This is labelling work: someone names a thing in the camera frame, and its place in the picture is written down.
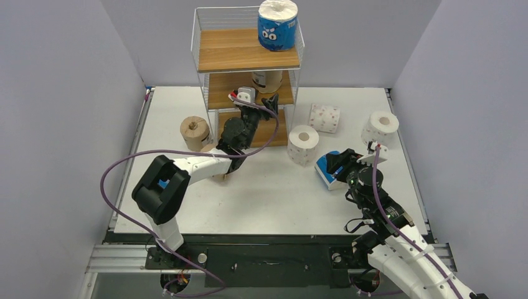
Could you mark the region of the blue white roll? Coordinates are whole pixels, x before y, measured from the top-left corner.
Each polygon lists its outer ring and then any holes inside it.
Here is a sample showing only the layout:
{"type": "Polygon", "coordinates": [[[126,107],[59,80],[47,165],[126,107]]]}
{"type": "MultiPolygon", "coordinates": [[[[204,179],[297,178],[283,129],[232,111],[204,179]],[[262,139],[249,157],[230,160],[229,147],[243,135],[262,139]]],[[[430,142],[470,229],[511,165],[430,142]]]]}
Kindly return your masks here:
{"type": "Polygon", "coordinates": [[[315,163],[314,168],[326,185],[328,191],[334,191],[338,189],[344,189],[347,185],[343,182],[338,181],[330,173],[327,172],[327,158],[326,155],[321,156],[315,163]]]}
{"type": "Polygon", "coordinates": [[[263,1],[258,8],[258,41],[267,50],[278,52],[295,46],[298,7],[290,0],[263,1]]]}

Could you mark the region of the brown paper roll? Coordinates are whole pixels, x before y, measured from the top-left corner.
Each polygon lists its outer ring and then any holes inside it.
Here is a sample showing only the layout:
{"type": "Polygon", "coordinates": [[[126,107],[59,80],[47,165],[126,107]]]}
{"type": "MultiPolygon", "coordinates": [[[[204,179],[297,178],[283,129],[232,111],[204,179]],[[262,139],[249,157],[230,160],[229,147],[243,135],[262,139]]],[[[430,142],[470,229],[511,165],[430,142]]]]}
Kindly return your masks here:
{"type": "Polygon", "coordinates": [[[267,70],[252,72],[253,87],[259,93],[274,93],[282,85],[282,70],[267,70]]]}

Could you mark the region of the white wire wooden shelf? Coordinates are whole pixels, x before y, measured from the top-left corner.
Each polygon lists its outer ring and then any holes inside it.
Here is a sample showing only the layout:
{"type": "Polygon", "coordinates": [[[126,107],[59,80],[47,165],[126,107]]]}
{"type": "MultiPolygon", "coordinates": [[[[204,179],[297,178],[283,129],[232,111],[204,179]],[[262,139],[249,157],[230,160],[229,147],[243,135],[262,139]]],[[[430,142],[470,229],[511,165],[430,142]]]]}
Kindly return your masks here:
{"type": "Polygon", "coordinates": [[[279,122],[261,122],[252,145],[260,147],[276,133],[270,146],[285,146],[295,111],[305,43],[298,26],[292,49],[269,51],[258,41],[257,20],[256,6],[198,7],[194,11],[191,52],[214,140],[220,138],[225,122],[240,114],[228,98],[229,93],[251,87],[253,72],[281,71],[282,84],[276,91],[279,122]]]}

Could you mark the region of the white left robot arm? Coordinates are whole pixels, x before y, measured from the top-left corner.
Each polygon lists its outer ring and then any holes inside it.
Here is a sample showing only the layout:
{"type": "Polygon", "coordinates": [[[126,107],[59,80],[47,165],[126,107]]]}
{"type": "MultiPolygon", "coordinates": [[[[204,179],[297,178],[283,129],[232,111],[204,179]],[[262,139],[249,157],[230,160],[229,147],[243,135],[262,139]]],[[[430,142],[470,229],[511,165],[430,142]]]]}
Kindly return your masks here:
{"type": "Polygon", "coordinates": [[[171,268],[180,267],[186,259],[176,214],[187,188],[203,179],[237,170],[245,161],[244,150],[251,146],[259,122],[278,116],[278,94],[264,98],[261,105],[244,104],[241,92],[232,92],[229,97],[238,106],[240,116],[225,122],[214,148],[190,158],[155,157],[131,194],[163,249],[162,261],[171,268]]]}

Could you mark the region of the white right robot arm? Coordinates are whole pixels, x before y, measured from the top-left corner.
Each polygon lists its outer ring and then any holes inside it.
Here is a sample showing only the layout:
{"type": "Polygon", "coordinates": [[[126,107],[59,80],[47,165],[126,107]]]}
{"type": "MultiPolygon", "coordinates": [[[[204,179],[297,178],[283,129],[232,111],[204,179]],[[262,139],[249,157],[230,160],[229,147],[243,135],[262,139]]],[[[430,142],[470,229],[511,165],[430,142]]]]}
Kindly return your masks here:
{"type": "Polygon", "coordinates": [[[352,260],[376,269],[409,298],[486,298],[459,280],[419,232],[405,209],[383,189],[380,148],[368,155],[352,149],[325,155],[326,171],[347,184],[369,231],[352,241],[352,260]]]}

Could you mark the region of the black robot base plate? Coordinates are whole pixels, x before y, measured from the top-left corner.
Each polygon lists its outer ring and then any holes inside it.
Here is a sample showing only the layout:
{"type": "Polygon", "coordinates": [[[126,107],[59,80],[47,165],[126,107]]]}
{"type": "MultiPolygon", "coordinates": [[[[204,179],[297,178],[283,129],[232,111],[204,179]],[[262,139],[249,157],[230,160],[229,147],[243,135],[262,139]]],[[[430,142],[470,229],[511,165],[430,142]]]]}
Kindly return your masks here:
{"type": "Polygon", "coordinates": [[[352,248],[356,235],[185,235],[177,253],[208,270],[209,288],[308,287],[368,288],[379,284],[367,263],[365,240],[352,248]]]}

